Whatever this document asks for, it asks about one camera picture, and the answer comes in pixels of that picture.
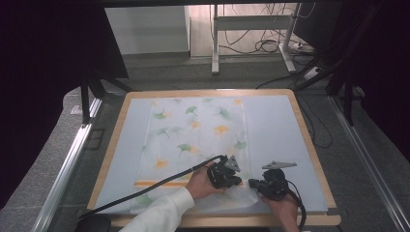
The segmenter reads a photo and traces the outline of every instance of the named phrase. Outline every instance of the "metal frame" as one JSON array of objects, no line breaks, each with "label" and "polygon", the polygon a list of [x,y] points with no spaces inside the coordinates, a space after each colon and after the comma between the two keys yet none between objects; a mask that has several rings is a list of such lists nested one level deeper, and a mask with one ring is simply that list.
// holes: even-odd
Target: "metal frame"
[{"label": "metal frame", "polygon": [[293,27],[300,8],[300,3],[296,4],[292,15],[248,15],[248,16],[218,16],[218,5],[214,5],[214,43],[212,50],[212,74],[220,73],[220,55],[218,43],[218,31],[238,31],[238,30],[286,30],[283,43],[278,45],[286,68],[290,73],[295,73],[296,69],[289,56],[287,47],[292,36]]},{"label": "metal frame", "polygon": [[58,208],[60,200],[64,194],[66,186],[70,180],[70,177],[75,168],[75,164],[78,160],[79,154],[81,152],[82,146],[84,145],[85,139],[87,138],[91,127],[93,126],[94,119],[99,111],[101,100],[94,99],[90,106],[90,123],[83,125],[73,142],[72,147],[63,163],[63,166],[58,173],[58,176],[48,194],[47,199],[44,202],[42,210],[36,219],[36,222],[32,228],[32,232],[43,232],[48,229],[49,224],[54,217],[54,213]]},{"label": "metal frame", "polygon": [[404,214],[403,209],[398,203],[395,195],[390,190],[389,186],[386,184],[381,173],[377,169],[377,166],[374,164],[371,154],[367,151],[365,144],[362,142],[362,139],[357,134],[355,128],[350,125],[347,119],[343,115],[343,106],[338,100],[338,97],[329,97],[329,100],[334,108],[334,111],[337,114],[338,119],[340,120],[341,125],[348,138],[350,139],[356,153],[358,154],[363,167],[365,168],[367,175],[370,180],[373,182],[374,188],[382,199],[387,211],[392,217],[397,231],[406,232],[410,231],[410,223],[407,219],[407,216]]}]

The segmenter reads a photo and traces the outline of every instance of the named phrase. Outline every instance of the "person's arm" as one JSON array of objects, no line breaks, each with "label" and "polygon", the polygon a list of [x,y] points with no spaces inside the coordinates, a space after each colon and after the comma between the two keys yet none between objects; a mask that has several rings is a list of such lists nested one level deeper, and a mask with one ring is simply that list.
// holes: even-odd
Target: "person's arm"
[{"label": "person's arm", "polygon": [[263,202],[271,208],[274,217],[279,219],[280,224],[286,232],[300,232],[296,222],[298,216],[298,205],[289,194],[280,201],[270,200],[262,197]]},{"label": "person's arm", "polygon": [[190,181],[184,188],[179,188],[169,196],[154,201],[142,214],[135,217],[121,232],[170,232],[175,231],[181,222],[181,216],[193,207],[194,199],[212,193],[223,193],[224,189],[216,189],[208,179],[207,168],[202,167],[193,172]]}]

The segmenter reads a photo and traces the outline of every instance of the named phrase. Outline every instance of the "wooden frame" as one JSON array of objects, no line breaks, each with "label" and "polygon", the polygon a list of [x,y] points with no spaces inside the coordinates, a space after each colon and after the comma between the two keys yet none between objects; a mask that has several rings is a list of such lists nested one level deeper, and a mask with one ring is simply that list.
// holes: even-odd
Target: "wooden frame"
[{"label": "wooden frame", "polygon": [[[144,98],[184,98],[184,97],[242,97],[242,96],[274,96],[285,95],[289,98],[295,113],[296,120],[301,129],[302,136],[307,146],[313,168],[318,177],[320,186],[325,196],[328,209],[335,209],[336,202],[332,196],[319,158],[310,140],[308,129],[302,116],[299,105],[292,91],[286,89],[272,90],[183,90],[183,91],[152,91],[152,92],[131,92],[126,95],[120,115],[117,120],[114,132],[109,142],[99,177],[91,195],[88,209],[94,209],[98,196],[103,188],[109,165],[114,156],[117,142],[124,125],[128,108],[132,99]],[[124,226],[134,216],[110,216],[113,226]],[[338,214],[328,215],[326,213],[307,214],[306,225],[338,225],[341,217]],[[180,227],[271,227],[280,226],[279,221],[271,214],[249,214],[249,215],[186,215],[183,216]]]}]

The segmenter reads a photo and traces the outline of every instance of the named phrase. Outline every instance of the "hand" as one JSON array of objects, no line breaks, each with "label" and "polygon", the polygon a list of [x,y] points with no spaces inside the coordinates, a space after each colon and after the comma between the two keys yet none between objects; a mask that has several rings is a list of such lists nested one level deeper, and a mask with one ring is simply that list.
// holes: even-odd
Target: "hand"
[{"label": "hand", "polygon": [[214,188],[208,179],[207,170],[208,167],[204,166],[194,171],[186,185],[193,199],[203,198],[212,193],[224,193],[226,190],[226,188]]},{"label": "hand", "polygon": [[265,196],[262,201],[269,205],[272,214],[279,219],[283,229],[286,232],[299,232],[296,222],[298,216],[298,205],[292,196],[288,193],[280,201],[270,200]]}]

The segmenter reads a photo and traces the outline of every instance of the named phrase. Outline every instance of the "white sleeve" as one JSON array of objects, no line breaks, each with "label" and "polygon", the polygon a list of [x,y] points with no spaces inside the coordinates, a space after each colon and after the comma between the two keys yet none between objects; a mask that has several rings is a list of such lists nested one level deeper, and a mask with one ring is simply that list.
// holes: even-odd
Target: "white sleeve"
[{"label": "white sleeve", "polygon": [[193,205],[190,192],[186,188],[179,188],[171,195],[158,198],[120,232],[175,231],[181,222],[182,214]]}]

